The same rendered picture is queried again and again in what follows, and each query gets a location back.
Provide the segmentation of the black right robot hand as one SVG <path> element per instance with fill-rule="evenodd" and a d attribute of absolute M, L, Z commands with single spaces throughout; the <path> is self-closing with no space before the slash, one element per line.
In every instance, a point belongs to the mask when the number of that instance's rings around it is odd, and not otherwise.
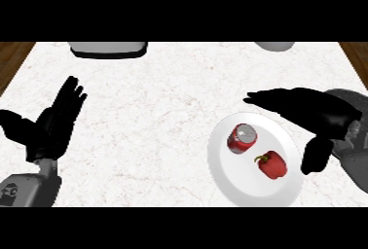
<path fill-rule="evenodd" d="M 321 172 L 330 160 L 334 141 L 343 141 L 362 112 L 337 96 L 315 89 L 269 89 L 250 92 L 242 100 L 275 112 L 315 134 L 304 146 L 300 171 Z"/>

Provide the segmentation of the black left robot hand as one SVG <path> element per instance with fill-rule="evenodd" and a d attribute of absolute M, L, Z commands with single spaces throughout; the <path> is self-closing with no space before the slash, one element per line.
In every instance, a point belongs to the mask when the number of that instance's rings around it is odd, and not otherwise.
<path fill-rule="evenodd" d="M 53 104 L 43 110 L 35 122 L 10 110 L 0 109 L 0 127 L 6 137 L 27 146 L 28 162 L 56 160 L 65 155 L 86 97 L 78 79 L 69 76 Z"/>

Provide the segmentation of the red soda can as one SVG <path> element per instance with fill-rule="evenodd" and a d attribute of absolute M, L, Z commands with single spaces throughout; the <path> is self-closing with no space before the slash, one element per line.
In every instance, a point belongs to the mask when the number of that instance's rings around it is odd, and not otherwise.
<path fill-rule="evenodd" d="M 257 141 L 257 132 L 250 124 L 238 124 L 228 138 L 228 147 L 235 154 L 242 154 Z"/>

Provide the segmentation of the white plate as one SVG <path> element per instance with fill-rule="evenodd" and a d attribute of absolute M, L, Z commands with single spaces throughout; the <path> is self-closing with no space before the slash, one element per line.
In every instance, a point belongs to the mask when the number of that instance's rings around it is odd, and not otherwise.
<path fill-rule="evenodd" d="M 254 130 L 253 145 L 239 153 L 228 146 L 238 125 Z M 259 168 L 259 158 L 275 151 L 287 163 L 284 177 L 270 179 Z M 219 122 L 208 140 L 207 161 L 216 185 L 238 206 L 290 206 L 299 196 L 303 175 L 300 155 L 290 135 L 278 123 L 254 113 L 236 113 Z"/>

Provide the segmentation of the red bell pepper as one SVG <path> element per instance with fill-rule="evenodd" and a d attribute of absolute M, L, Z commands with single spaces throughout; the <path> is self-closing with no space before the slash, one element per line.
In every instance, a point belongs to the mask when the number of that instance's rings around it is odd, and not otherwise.
<path fill-rule="evenodd" d="M 260 171 L 265 175 L 276 180 L 288 173 L 288 167 L 284 158 L 275 151 L 269 151 L 254 158 Z"/>

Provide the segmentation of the pale grey round object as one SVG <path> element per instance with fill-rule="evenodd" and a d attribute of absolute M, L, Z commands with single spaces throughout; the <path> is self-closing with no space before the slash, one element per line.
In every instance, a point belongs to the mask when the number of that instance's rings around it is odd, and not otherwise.
<path fill-rule="evenodd" d="M 256 45 L 269 52 L 285 52 L 294 45 L 294 42 L 257 42 Z"/>

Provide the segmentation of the grey and black appliance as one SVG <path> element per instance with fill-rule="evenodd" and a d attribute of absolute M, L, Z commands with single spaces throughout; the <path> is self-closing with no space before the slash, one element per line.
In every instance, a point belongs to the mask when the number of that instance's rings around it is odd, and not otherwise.
<path fill-rule="evenodd" d="M 121 59 L 142 57 L 146 42 L 69 42 L 75 57 L 93 59 Z"/>

